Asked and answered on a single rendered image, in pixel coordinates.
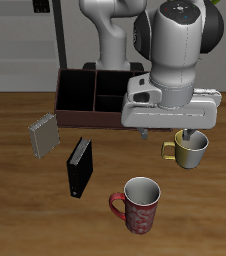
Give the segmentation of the grey book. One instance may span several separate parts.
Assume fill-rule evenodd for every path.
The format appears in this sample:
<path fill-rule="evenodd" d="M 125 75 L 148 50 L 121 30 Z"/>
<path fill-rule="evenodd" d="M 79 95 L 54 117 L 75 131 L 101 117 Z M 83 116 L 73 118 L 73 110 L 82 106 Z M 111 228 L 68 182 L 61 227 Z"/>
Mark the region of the grey book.
<path fill-rule="evenodd" d="M 60 143 L 56 116 L 47 113 L 28 127 L 34 156 L 43 158 Z"/>

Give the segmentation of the yellow and white mug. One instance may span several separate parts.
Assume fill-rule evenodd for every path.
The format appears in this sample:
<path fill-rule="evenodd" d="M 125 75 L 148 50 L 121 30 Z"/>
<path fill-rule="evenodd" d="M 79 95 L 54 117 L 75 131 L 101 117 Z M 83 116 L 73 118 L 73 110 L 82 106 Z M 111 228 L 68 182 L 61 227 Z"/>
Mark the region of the yellow and white mug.
<path fill-rule="evenodd" d="M 209 145 L 209 140 L 202 132 L 191 129 L 192 134 L 190 140 L 186 141 L 182 137 L 183 130 L 175 134 L 173 142 L 164 142 L 162 144 L 161 156 L 165 160 L 174 160 L 184 169 L 193 169 L 199 165 Z M 165 154 L 165 148 L 167 146 L 174 148 L 173 155 Z"/>

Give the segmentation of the white shelf unit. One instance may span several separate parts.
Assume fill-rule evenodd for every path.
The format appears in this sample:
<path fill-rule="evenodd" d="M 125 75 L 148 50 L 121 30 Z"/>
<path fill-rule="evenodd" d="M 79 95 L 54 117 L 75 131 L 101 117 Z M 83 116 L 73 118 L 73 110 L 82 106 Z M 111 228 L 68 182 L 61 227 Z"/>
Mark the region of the white shelf unit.
<path fill-rule="evenodd" d="M 0 92 L 54 92 L 66 66 L 61 0 L 0 0 Z"/>

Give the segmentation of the black book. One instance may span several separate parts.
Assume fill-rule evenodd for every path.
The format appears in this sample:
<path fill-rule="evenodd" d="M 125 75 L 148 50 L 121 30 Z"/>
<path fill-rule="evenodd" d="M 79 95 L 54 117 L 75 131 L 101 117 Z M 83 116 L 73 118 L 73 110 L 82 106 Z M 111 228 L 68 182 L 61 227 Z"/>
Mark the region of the black book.
<path fill-rule="evenodd" d="M 80 198 L 93 173 L 92 141 L 80 138 L 66 165 L 70 194 Z"/>

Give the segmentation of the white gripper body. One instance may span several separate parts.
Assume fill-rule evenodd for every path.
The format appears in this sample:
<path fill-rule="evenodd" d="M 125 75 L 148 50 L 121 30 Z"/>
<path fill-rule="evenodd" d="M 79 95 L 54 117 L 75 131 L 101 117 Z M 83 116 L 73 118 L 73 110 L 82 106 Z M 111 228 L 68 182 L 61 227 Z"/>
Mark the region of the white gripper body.
<path fill-rule="evenodd" d="M 211 129 L 216 124 L 222 95 L 215 89 L 194 89 L 191 101 L 177 109 L 123 100 L 121 124 L 133 128 Z"/>

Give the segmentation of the red patterned mug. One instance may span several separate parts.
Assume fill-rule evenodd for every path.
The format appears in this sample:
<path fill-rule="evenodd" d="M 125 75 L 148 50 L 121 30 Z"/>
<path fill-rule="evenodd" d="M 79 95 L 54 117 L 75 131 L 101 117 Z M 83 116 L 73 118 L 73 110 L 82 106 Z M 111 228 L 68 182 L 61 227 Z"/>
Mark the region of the red patterned mug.
<path fill-rule="evenodd" d="M 153 225 L 161 190 L 158 184 L 147 177 L 134 177 L 124 186 L 123 193 L 114 193 L 109 197 L 111 211 L 125 221 L 128 230 L 134 234 L 145 234 Z M 125 212 L 114 205 L 115 200 L 121 200 Z"/>

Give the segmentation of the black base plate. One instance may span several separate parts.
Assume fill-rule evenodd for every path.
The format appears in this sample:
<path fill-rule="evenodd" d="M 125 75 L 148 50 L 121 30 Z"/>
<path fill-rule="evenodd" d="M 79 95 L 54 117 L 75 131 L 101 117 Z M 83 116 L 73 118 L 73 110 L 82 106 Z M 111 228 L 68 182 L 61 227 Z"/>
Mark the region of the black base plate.
<path fill-rule="evenodd" d="M 95 70 L 96 69 L 96 63 L 95 62 L 87 62 L 83 65 L 83 68 L 84 69 L 89 69 L 89 70 Z M 130 63 L 130 70 L 131 71 L 143 71 L 144 67 L 139 62 L 131 62 Z"/>

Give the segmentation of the dark brown desk caddy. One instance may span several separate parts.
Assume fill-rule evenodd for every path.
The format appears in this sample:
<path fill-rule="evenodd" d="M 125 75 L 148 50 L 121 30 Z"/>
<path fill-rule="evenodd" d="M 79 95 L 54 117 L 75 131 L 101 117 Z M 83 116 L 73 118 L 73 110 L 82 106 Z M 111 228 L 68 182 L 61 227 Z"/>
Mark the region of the dark brown desk caddy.
<path fill-rule="evenodd" d="M 60 69 L 54 112 L 59 127 L 133 130 L 121 124 L 128 80 L 146 71 Z"/>

